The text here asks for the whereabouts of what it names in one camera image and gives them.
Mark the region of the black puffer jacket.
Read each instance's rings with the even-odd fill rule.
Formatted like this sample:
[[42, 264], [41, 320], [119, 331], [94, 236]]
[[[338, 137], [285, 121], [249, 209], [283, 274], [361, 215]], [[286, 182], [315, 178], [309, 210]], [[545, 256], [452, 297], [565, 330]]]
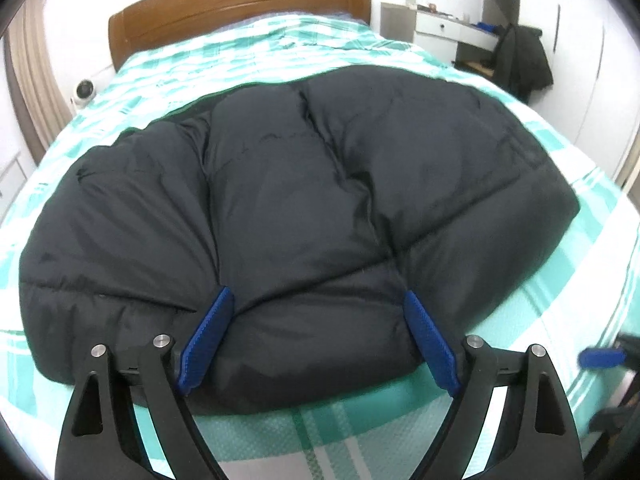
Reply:
[[381, 66], [200, 99], [70, 166], [20, 259], [37, 370], [167, 333], [228, 288], [195, 402], [259, 413], [405, 376], [407, 292], [467, 330], [554, 252], [578, 199], [500, 101]]

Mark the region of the teal plaid bed cover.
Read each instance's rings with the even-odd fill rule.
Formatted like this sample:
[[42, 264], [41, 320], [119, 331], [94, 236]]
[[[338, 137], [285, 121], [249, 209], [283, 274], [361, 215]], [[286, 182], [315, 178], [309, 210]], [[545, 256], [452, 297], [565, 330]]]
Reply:
[[[61, 132], [1, 225], [1, 413], [40, 474], [54, 475], [72, 390], [35, 367], [18, 305], [18, 260], [62, 175], [89, 148], [111, 144], [122, 130], [142, 128], [203, 94], [350, 64], [406, 68], [499, 95], [489, 82], [366, 25], [288, 13], [136, 54]], [[639, 215], [605, 172], [536, 112], [512, 98], [506, 106], [549, 151], [580, 211], [547, 263], [477, 333], [498, 348], [545, 346], [576, 426], [585, 431], [623, 373], [581, 370], [578, 353], [639, 329]], [[354, 396], [260, 415], [202, 416], [198, 426], [233, 479], [405, 479], [448, 406], [448, 396], [422, 367]]]

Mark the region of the long white drawer cabinet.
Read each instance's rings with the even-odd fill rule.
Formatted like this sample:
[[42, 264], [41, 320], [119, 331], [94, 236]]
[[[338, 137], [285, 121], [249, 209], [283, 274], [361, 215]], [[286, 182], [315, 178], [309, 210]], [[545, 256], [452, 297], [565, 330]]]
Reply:
[[6, 218], [10, 207], [26, 184], [28, 168], [23, 162], [23, 154], [16, 152], [1, 162], [0, 174], [0, 219]]

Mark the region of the black coat on chair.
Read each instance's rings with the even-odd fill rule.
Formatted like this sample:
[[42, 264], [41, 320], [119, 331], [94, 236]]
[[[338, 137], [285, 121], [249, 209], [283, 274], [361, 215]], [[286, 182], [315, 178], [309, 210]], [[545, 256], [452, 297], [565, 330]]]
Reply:
[[525, 104], [534, 92], [553, 84], [551, 67], [540, 38], [540, 29], [510, 24], [491, 59], [494, 63], [491, 81]]

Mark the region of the beige curtain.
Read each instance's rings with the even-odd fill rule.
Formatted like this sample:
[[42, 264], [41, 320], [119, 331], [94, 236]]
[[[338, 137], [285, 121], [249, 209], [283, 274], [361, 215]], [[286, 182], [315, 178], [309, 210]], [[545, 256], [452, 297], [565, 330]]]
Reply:
[[4, 34], [6, 76], [18, 125], [36, 164], [72, 120], [53, 75], [44, 34], [46, 0], [25, 0]]

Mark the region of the small white round fan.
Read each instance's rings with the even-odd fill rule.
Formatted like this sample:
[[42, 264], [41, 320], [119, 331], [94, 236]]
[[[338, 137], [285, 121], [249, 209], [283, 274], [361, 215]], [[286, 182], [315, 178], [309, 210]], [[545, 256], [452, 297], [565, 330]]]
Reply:
[[98, 89], [93, 81], [83, 79], [78, 82], [78, 85], [70, 97], [70, 102], [75, 110], [82, 110], [96, 97], [97, 93]]

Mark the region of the white desk with drawer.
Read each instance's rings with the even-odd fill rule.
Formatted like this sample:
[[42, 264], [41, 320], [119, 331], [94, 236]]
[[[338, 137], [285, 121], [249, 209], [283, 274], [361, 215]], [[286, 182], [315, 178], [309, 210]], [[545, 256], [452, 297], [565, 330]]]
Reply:
[[381, 4], [380, 34], [416, 44], [451, 65], [489, 60], [499, 40], [470, 24], [386, 2]]

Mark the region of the brown wooden headboard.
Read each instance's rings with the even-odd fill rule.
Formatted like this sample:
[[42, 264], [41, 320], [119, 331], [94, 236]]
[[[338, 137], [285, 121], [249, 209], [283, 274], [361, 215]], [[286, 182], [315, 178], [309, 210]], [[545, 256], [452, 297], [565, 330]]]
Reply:
[[268, 13], [346, 13], [370, 23], [371, 0], [140, 0], [108, 20], [115, 70], [138, 52], [175, 44]]

